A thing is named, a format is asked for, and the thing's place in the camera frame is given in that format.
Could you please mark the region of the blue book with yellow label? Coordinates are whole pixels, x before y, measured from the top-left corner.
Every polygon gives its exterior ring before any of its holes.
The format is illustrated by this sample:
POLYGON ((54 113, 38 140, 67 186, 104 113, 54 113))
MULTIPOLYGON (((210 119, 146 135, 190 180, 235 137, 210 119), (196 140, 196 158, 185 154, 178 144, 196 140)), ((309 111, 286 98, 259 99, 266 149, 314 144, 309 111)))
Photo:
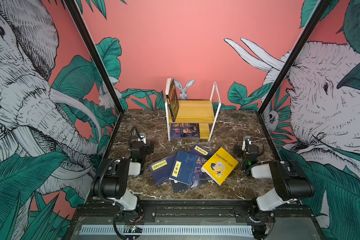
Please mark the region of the blue book with yellow label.
POLYGON ((199 156, 196 154, 178 150, 169 179, 190 186, 198 159, 199 156))

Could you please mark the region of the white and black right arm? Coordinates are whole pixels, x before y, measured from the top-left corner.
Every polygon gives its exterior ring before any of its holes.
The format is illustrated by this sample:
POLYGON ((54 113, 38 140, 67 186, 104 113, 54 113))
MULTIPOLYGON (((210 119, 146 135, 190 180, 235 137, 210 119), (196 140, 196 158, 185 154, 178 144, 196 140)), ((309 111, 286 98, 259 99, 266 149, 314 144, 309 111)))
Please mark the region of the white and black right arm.
POLYGON ((270 212, 281 205, 314 196, 315 188, 297 161, 259 162, 257 158, 264 153, 260 153, 259 148, 248 140, 242 146, 235 144, 234 154, 243 159, 242 174, 273 181, 274 187, 271 190, 253 200, 253 210, 256 213, 270 212))

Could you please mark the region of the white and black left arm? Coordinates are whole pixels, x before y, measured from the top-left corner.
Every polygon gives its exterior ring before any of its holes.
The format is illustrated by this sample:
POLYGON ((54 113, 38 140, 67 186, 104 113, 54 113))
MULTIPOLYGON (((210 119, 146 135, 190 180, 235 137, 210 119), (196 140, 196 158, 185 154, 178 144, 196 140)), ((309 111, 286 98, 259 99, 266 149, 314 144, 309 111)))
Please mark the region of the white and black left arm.
POLYGON ((118 206, 124 211, 138 211, 139 198, 127 189, 129 176, 142 175, 147 155, 154 153, 154 146, 134 141, 129 158, 105 158, 91 184, 90 195, 118 206))

